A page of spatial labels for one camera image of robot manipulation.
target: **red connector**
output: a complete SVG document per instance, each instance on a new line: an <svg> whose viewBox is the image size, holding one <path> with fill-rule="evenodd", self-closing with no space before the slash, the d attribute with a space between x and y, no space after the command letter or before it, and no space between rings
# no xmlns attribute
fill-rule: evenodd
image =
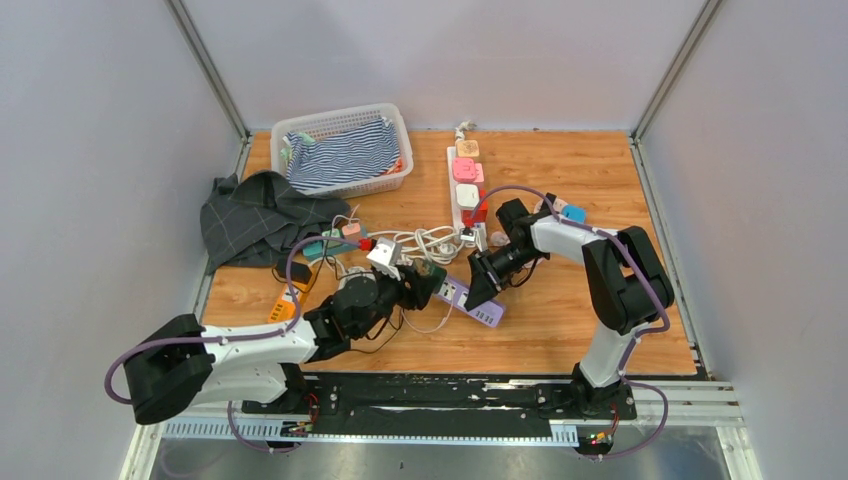
<svg viewBox="0 0 848 480"><path fill-rule="evenodd" d="M363 252L370 252L374 249L374 245L376 244L376 240L371 238L360 238L359 239L359 249Z"/></svg>

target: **wooden table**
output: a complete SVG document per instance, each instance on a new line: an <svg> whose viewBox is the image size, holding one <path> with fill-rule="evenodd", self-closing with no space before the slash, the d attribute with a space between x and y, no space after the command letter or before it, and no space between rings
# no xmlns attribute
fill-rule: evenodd
<svg viewBox="0 0 848 480"><path fill-rule="evenodd" d="M449 225L445 148L453 132L411 132L415 168L393 192L352 198L357 216L369 231L414 230ZM247 160L245 176L270 168L267 132L258 133ZM654 232L636 168L623 133L615 132L472 132L479 141L486 184L520 184L553 192L586 209L593 225L623 228L639 225ZM489 231L500 226L494 210L504 201L521 198L528 208L536 197L524 192L501 192L490 200ZM467 253L448 267L468 282ZM361 252L341 256L345 265L367 266ZM214 277L203 322L239 326L264 323L283 285L267 268L220 268ZM336 288L332 269L325 266L305 308L317 306ZM536 269L523 287L498 297L507 307L497 328L487 327L454 312L436 333L401 331L378 353L347 352L304 370L400 372L570 373L586 353L598 319L589 299L582 267L553 258ZM447 305L432 300L423 311L408 312L420 329L440 322ZM633 373L693 374L695 366L677 308L670 310L672 328L646 337L636 349L628 370ZM391 333L356 347L373 350Z"/></svg>

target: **white power strip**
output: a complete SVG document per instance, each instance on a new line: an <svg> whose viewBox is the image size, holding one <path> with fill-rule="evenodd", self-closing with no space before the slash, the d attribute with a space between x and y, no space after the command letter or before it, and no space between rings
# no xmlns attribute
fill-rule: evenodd
<svg viewBox="0 0 848 480"><path fill-rule="evenodd" d="M459 183L453 179L453 159L456 158L456 146L450 146L447 149L447 159L448 159L448 190L450 190L451 194L451 216L453 217L453 226L457 229L457 231L465 228L465 224L462 223L462 212L459 209L459 205L456 203L456 186ZM475 233L475 244L477 249L481 252L489 248L489 244L486 240L486 222L475 223L474 227L472 227Z"/></svg>

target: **gray wall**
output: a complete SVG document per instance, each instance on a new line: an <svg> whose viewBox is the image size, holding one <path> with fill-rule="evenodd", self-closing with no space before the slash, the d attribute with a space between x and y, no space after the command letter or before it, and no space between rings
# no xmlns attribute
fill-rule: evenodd
<svg viewBox="0 0 848 480"><path fill-rule="evenodd" d="M725 2L646 139L764 478L845 478L848 3Z"/></svg>
<svg viewBox="0 0 848 480"><path fill-rule="evenodd" d="M113 479L121 352L189 308L237 141L161 1L0 13L0 477ZM126 391L124 382L117 382Z"/></svg>
<svg viewBox="0 0 848 480"><path fill-rule="evenodd" d="M702 0L188 0L251 128L374 102L412 128L626 129Z"/></svg>

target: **striped cloth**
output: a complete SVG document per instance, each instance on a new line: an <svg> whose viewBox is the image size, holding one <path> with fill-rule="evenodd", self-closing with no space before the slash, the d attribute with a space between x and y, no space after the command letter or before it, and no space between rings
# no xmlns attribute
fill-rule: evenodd
<svg viewBox="0 0 848 480"><path fill-rule="evenodd" d="M314 143L290 132L285 142L291 155L286 178L297 190L378 177L400 158L394 123L385 118Z"/></svg>

